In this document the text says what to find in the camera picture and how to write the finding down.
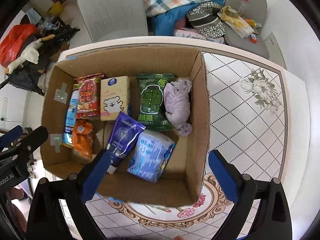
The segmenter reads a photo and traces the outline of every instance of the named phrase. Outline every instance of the green package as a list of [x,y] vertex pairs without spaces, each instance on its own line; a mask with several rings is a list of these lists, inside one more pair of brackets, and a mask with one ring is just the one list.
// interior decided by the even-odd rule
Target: green package
[[174,79],[174,74],[139,74],[137,80],[141,90],[138,121],[150,130],[173,130],[164,109],[164,87]]

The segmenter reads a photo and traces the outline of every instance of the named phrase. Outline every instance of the patterned tablecloth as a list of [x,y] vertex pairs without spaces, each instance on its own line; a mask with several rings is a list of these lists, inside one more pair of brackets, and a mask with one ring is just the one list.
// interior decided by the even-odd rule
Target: patterned tablecloth
[[[212,53],[203,53],[210,99],[210,150],[218,149],[241,173],[270,181],[279,177],[285,152],[286,110],[279,71]],[[192,206],[122,203],[96,194],[87,208],[107,237],[211,239],[232,209],[206,166],[204,186]],[[241,231],[253,222],[255,200]],[[71,217],[65,201],[66,217]]]

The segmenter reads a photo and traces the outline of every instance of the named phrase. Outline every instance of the yellow tissue pack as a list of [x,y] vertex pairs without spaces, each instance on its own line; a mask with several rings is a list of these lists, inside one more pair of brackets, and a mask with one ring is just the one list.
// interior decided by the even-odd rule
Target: yellow tissue pack
[[130,80],[129,77],[116,77],[101,80],[100,119],[113,121],[119,112],[129,115]]

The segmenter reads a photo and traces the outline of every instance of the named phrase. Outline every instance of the screw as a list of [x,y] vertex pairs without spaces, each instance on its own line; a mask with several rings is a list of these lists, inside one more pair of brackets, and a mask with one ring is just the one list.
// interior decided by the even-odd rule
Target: screw
[[44,184],[44,183],[46,183],[47,182],[47,178],[41,178],[41,179],[39,179],[39,183],[40,184]]
[[77,174],[75,174],[75,173],[72,173],[69,175],[70,180],[75,180],[76,178],[77,178]]
[[251,176],[249,175],[249,174],[242,174],[242,178],[244,179],[244,180],[250,180],[251,179]]
[[278,178],[273,178],[272,180],[273,180],[274,183],[280,184],[280,180]]

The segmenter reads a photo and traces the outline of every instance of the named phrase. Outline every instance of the black and white hat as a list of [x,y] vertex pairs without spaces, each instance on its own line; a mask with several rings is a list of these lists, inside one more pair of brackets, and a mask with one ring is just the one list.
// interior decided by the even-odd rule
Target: black and white hat
[[217,16],[223,6],[216,2],[204,2],[188,11],[187,18],[193,28],[207,38],[224,35],[224,25]]

